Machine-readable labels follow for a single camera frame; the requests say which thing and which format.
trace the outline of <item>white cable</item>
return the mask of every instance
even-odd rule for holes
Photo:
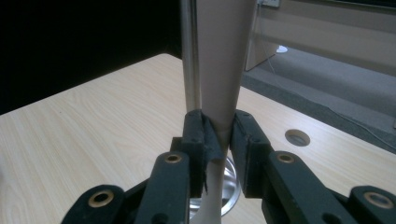
[[[263,37],[264,35],[263,35],[263,32],[262,32],[262,20],[260,19],[261,14],[262,14],[262,8],[261,8],[260,6],[258,6],[258,10],[259,10],[259,11],[258,11],[258,13],[257,13],[257,18],[256,18],[256,20],[259,21],[260,35]],[[267,54],[267,52],[266,52],[266,50],[265,50],[265,46],[264,46],[264,43],[263,43],[263,42],[262,42],[262,49],[263,49],[263,51],[264,51],[264,58],[267,58],[268,64],[270,65],[270,68],[271,68],[271,70],[272,70],[272,72],[273,72],[273,74],[274,74],[276,85],[277,85],[280,89],[283,89],[283,90],[285,90],[285,91],[288,91],[289,93],[294,93],[294,94],[296,94],[296,95],[302,97],[303,99],[305,99],[305,100],[307,100],[307,101],[311,101],[311,100],[307,99],[306,97],[302,96],[299,92],[289,90],[289,89],[285,88],[282,84],[279,83],[279,81],[278,81],[278,79],[277,79],[276,71],[275,71],[274,67],[273,67],[272,64],[271,64],[271,59],[270,59],[270,57],[268,57],[268,54]],[[386,142],[385,140],[383,140],[382,138],[380,138],[379,136],[377,136],[375,133],[373,133],[372,131],[370,131],[367,127],[365,127],[365,126],[359,124],[358,122],[356,122],[356,121],[353,120],[353,119],[347,118],[346,116],[344,116],[344,115],[342,115],[342,114],[340,114],[340,113],[334,111],[333,109],[331,109],[330,107],[328,107],[328,106],[326,106],[326,105],[324,105],[324,106],[325,106],[327,109],[329,109],[330,111],[332,111],[336,116],[338,116],[338,117],[340,117],[340,118],[342,118],[342,119],[345,119],[345,120],[347,120],[347,121],[349,121],[349,122],[351,122],[351,123],[353,123],[353,124],[355,124],[355,125],[357,125],[357,126],[363,128],[363,130],[365,130],[366,132],[368,132],[369,134],[371,134],[371,135],[372,135],[374,138],[376,138],[378,141],[380,141],[381,143],[385,144],[386,146],[392,148],[393,150],[396,150],[396,148],[395,148],[393,145],[389,144],[388,142]]]

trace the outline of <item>metal bowl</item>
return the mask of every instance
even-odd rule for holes
[[[241,193],[241,186],[236,176],[233,160],[227,157],[225,162],[224,180],[222,187],[221,216],[226,215],[236,204]],[[201,199],[190,199],[190,218],[192,218],[201,205]]]

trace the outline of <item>metal ring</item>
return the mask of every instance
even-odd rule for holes
[[[113,191],[105,189],[94,193],[88,200],[88,205],[93,208],[103,207],[113,201],[113,199]]]
[[[178,163],[181,161],[181,157],[178,156],[177,154],[172,154],[166,157],[165,161],[168,163]]]
[[[388,197],[382,194],[368,191],[365,192],[363,196],[369,203],[372,203],[377,207],[385,208],[385,209],[390,209],[394,207],[393,202]]]
[[[288,154],[278,154],[276,156],[276,158],[279,161],[285,162],[285,163],[293,163],[294,162],[294,158],[291,155]]]

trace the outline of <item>desk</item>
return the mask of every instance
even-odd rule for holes
[[[129,189],[181,136],[186,113],[181,60],[159,55],[0,117],[0,223],[59,223],[87,189]],[[357,185],[396,194],[396,155],[241,88],[273,144],[299,155],[331,189]],[[285,131],[311,138],[296,147]],[[240,197],[223,223],[263,223],[260,200]]]

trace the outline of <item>cable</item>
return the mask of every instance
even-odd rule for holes
[[[263,37],[264,35],[263,35],[263,32],[262,32],[262,30],[263,30],[263,29],[262,29],[262,20],[260,19],[261,14],[262,14],[262,7],[261,7],[260,5],[258,5],[258,13],[257,13],[257,16],[256,16],[256,21],[259,21],[260,35]],[[273,72],[273,74],[274,74],[276,85],[277,85],[280,89],[282,89],[282,90],[285,90],[285,91],[287,91],[287,92],[289,92],[289,93],[296,94],[296,95],[302,97],[303,99],[305,99],[305,100],[307,100],[307,101],[313,102],[313,101],[307,99],[306,97],[302,96],[299,92],[293,91],[293,90],[289,90],[289,89],[285,88],[282,84],[279,83],[278,78],[277,78],[278,74],[276,73],[276,70],[275,70],[275,68],[273,67],[272,63],[271,63],[270,57],[268,57],[269,54],[268,54],[267,51],[265,50],[265,46],[264,46],[264,43],[263,43],[263,42],[262,42],[262,49],[263,49],[263,51],[264,51],[264,58],[267,59],[267,62],[268,62],[268,64],[270,65],[270,68],[271,68],[271,70],[272,70],[272,72]],[[355,125],[357,125],[357,126],[363,128],[363,130],[365,130],[366,132],[368,132],[368,133],[369,133],[371,136],[373,136],[375,139],[377,139],[377,140],[380,141],[381,143],[385,144],[386,146],[390,147],[391,149],[396,150],[396,147],[394,147],[394,146],[391,145],[390,143],[388,143],[388,142],[386,142],[385,140],[383,140],[381,137],[379,137],[378,135],[376,135],[375,133],[373,133],[372,131],[370,131],[370,130],[369,130],[367,127],[365,127],[364,125],[359,124],[357,121],[355,121],[355,120],[353,120],[353,119],[347,118],[346,116],[344,116],[344,115],[342,115],[342,114],[340,114],[340,113],[334,111],[333,109],[331,109],[330,107],[328,107],[328,106],[326,106],[326,105],[324,105],[324,106],[325,106],[327,109],[329,109],[330,111],[332,111],[332,112],[333,112],[336,116],[338,116],[339,118],[345,119],[345,120],[347,120],[347,121],[349,121],[349,122],[351,122],[351,123],[353,123],[353,124],[355,124]]]

